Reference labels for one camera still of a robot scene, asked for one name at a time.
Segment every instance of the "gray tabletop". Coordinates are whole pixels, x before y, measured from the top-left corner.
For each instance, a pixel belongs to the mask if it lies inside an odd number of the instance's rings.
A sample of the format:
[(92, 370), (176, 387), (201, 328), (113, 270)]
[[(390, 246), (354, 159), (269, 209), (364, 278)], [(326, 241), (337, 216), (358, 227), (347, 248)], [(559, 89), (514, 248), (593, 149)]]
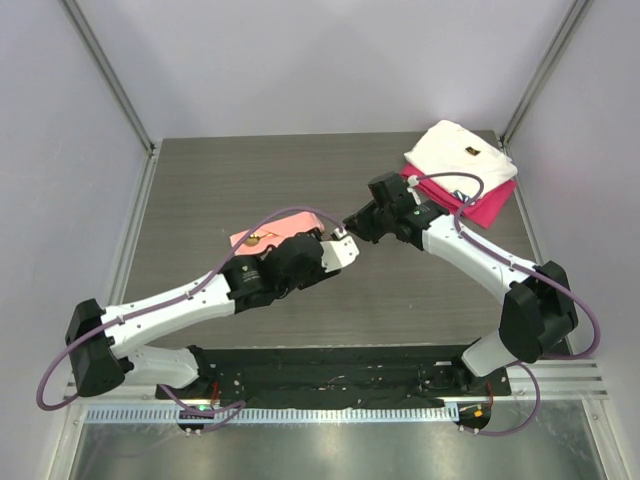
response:
[[(482, 132), (495, 142), (492, 132)], [(421, 133), (166, 140), (126, 291), (127, 301), (182, 285), (213, 268), (229, 235), (268, 213), (309, 205), (344, 218), (370, 200), (367, 182), (404, 164)], [(490, 230), (514, 254), (533, 253), (511, 198)], [(267, 308), (175, 332), (157, 346), (205, 348), (465, 343), (495, 329), (500, 306), (445, 261), (395, 238), (357, 241), (337, 277)]]

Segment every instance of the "magenta towel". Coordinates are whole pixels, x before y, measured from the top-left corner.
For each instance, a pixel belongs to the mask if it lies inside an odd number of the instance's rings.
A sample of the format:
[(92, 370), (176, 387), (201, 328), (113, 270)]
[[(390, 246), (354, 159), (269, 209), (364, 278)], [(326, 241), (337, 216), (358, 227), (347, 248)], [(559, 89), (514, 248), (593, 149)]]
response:
[[(401, 174), (403, 177), (407, 178), (411, 175), (420, 176), (422, 175), (422, 172), (413, 165), (408, 164), (404, 170), (402, 170)], [(458, 210), (463, 203), (431, 179), (426, 178), (424, 180), (420, 180), (418, 188), (426, 193), (431, 200), (449, 209), (451, 213)], [(515, 180), (508, 180), (487, 193), (474, 205), (467, 207), (463, 215), (481, 227), (489, 228), (495, 219), (498, 218), (500, 210), (502, 210), (505, 202), (509, 199), (515, 189)]]

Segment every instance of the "folded clothing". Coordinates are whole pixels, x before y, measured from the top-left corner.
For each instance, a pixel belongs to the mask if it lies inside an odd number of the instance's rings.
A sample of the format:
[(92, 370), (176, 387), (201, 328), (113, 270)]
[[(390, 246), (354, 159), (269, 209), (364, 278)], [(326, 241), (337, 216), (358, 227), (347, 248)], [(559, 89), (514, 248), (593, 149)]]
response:
[[(504, 153), (448, 120), (442, 120), (431, 127), (413, 150), (404, 156), (425, 175), (451, 171), (477, 175), (484, 182), (480, 198), (518, 173), (518, 169)], [(462, 201), (471, 197), (478, 189), (476, 181), (466, 177), (438, 177), (433, 182)]]
[[(402, 170), (401, 174), (405, 178), (410, 177), (411, 175), (424, 175), (423, 172), (413, 165), (407, 165), (404, 170)], [(475, 181), (473, 182), (475, 183), (475, 190), (472, 190), (469, 193), (469, 196), (473, 196), (478, 191), (478, 183)], [(430, 178), (420, 180), (417, 188), (426, 193), (431, 200), (447, 208), (451, 213), (455, 213), (464, 203), (455, 198)], [(494, 188), (487, 195), (484, 195), (481, 199), (477, 200), (473, 205), (468, 206), (462, 215), (481, 227), (489, 228), (495, 219), (498, 218), (500, 210), (502, 210), (505, 202), (509, 199), (515, 189), (515, 180), (507, 180), (502, 185)]]

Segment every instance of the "vertical metal pole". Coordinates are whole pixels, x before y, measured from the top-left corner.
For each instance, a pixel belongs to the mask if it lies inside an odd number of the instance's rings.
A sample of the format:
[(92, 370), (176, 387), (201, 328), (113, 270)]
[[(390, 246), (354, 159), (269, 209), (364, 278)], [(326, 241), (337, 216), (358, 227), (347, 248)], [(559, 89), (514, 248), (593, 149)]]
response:
[(118, 80), (118, 77), (115, 74), (113, 67), (111, 67), (109, 60), (107, 59), (107, 56), (102, 50), (102, 47), (100, 46), (98, 39), (93, 33), (93, 30), (89, 25), (89, 22), (87, 22), (87, 19), (84, 16), (84, 13), (82, 13), (80, 6), (76, 2), (76, 0), (59, 0), (59, 1), (62, 7), (64, 8), (64, 10), (69, 15), (71, 22), (75, 26), (78, 34), (80, 35), (80, 38), (82, 39), (82, 42), (87, 47), (89, 54), (93, 58), (103, 78), (107, 82), (107, 85), (111, 90), (111, 93), (113, 93), (113, 96), (118, 102), (118, 105), (120, 105), (120, 108), (122, 109), (125, 116), (127, 117), (127, 120), (129, 121), (134, 131), (136, 132), (136, 135), (140, 139), (140, 142), (142, 143), (144, 149), (146, 150), (147, 154), (151, 156), (153, 152), (153, 142), (149, 138), (149, 135), (147, 134), (147, 131), (144, 128), (144, 125), (142, 125), (142, 122), (140, 121), (140, 117), (138, 117), (138, 114), (133, 108), (133, 105), (131, 104), (129, 97), (124, 91), (124, 88), (120, 83), (120, 80)]
[(520, 103), (513, 112), (513, 115), (507, 125), (507, 129), (501, 136), (501, 140), (504, 145), (508, 145), (513, 139), (515, 133), (518, 131), (522, 120), (544, 88), (544, 85), (547, 83), (547, 80), (557, 65), (558, 60), (560, 60), (560, 57), (569, 45), (573, 34), (592, 4), (593, 0), (574, 0), (573, 4), (567, 11), (560, 28), (551, 41), (551, 45), (549, 45), (549, 48), (545, 52), (544, 57), (542, 57), (542, 61), (538, 65), (536, 72), (529, 81), (529, 84), (520, 99)]

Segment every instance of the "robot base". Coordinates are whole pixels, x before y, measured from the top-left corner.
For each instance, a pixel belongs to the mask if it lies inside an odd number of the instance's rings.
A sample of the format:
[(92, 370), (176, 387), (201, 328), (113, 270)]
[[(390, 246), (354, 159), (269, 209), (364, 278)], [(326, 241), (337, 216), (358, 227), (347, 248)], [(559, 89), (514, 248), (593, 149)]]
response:
[[(204, 350), (204, 356), (222, 406), (244, 400), (249, 408), (269, 409), (429, 408), (446, 397), (486, 396), (487, 382), (494, 396), (511, 395), (504, 368), (469, 376), (455, 360), (467, 347), (233, 349)], [(156, 396), (166, 398), (160, 390)]]

